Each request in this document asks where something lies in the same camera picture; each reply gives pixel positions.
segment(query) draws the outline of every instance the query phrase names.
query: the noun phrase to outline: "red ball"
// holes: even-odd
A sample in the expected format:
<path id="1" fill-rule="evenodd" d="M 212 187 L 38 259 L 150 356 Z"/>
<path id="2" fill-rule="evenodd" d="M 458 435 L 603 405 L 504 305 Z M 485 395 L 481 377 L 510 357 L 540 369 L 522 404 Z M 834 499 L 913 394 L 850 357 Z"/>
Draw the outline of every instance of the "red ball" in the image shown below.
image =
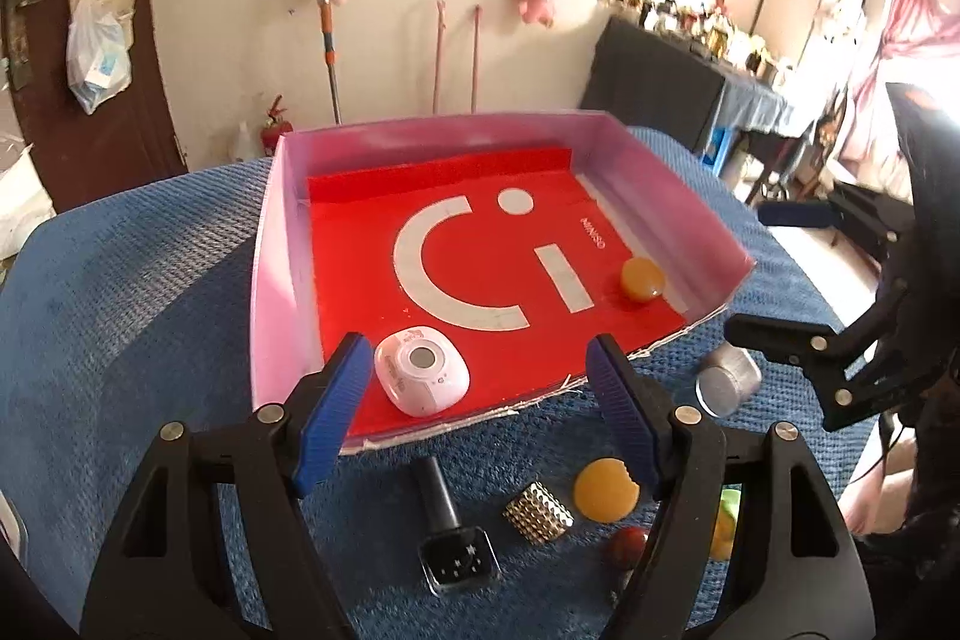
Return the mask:
<path id="1" fill-rule="evenodd" d="M 607 541 L 607 560 L 618 570 L 632 570 L 640 564 L 650 531 L 643 527 L 624 527 Z"/>

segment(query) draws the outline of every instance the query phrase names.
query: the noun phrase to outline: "fire extinguisher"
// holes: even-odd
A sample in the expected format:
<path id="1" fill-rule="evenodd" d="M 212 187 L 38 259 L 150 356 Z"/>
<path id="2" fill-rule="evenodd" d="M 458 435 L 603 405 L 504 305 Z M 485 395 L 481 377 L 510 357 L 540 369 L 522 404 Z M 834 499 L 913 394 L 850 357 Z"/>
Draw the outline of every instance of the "fire extinguisher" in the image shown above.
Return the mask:
<path id="1" fill-rule="evenodd" d="M 278 94 L 274 103 L 267 111 L 267 124 L 260 131 L 260 141 L 263 143 L 263 151 L 267 155 L 277 152 L 277 145 L 280 144 L 280 137 L 288 131 L 293 131 L 294 127 L 290 121 L 283 119 L 285 107 L 280 106 L 280 100 L 283 95 Z"/>

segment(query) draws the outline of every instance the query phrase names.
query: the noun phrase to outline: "white dot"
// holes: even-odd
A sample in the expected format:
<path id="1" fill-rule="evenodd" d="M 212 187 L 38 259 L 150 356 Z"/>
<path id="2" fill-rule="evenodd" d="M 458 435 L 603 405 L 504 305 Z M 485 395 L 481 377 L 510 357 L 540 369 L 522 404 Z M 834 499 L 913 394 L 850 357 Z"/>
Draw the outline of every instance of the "white dot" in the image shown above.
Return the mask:
<path id="1" fill-rule="evenodd" d="M 507 215 L 526 215 L 534 208 L 534 197 L 520 188 L 508 188 L 500 192 L 496 203 Z"/>

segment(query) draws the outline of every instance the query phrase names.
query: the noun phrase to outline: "mop handle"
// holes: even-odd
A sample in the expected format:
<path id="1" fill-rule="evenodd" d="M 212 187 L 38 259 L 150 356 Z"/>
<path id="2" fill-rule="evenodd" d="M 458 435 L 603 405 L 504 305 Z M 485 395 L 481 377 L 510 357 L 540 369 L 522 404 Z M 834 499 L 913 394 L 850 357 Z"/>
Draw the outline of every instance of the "mop handle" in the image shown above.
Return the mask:
<path id="1" fill-rule="evenodd" d="M 437 1 L 437 63 L 433 73 L 433 114 L 440 108 L 440 63 L 443 62 L 443 32 L 446 30 L 446 4 Z"/>
<path id="2" fill-rule="evenodd" d="M 337 76 L 335 71 L 337 52 L 333 47 L 333 7 L 330 5 L 330 0 L 320 0 L 320 29 L 323 30 L 323 52 L 325 53 L 326 67 L 330 72 L 330 95 L 333 99 L 333 119 L 337 125 L 340 125 L 340 96 L 337 92 Z"/>
<path id="3" fill-rule="evenodd" d="M 480 87 L 480 17 L 483 8 L 480 4 L 473 9 L 473 86 L 470 90 L 470 112 L 477 114 L 477 92 Z"/>

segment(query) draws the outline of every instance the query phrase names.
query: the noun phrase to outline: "pink pole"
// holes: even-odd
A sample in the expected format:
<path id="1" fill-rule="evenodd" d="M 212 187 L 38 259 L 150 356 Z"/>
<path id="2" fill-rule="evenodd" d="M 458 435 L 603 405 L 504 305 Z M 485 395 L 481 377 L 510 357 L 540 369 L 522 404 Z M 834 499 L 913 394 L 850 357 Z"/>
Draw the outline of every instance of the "pink pole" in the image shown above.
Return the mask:
<path id="1" fill-rule="evenodd" d="M 446 30 L 446 4 L 437 1 L 437 63 L 433 73 L 433 114 L 440 109 L 440 64 L 443 62 L 443 32 Z"/>
<path id="2" fill-rule="evenodd" d="M 480 18 L 483 8 L 480 4 L 473 11 L 473 89 L 470 92 L 470 111 L 477 114 L 477 92 L 480 87 Z"/>

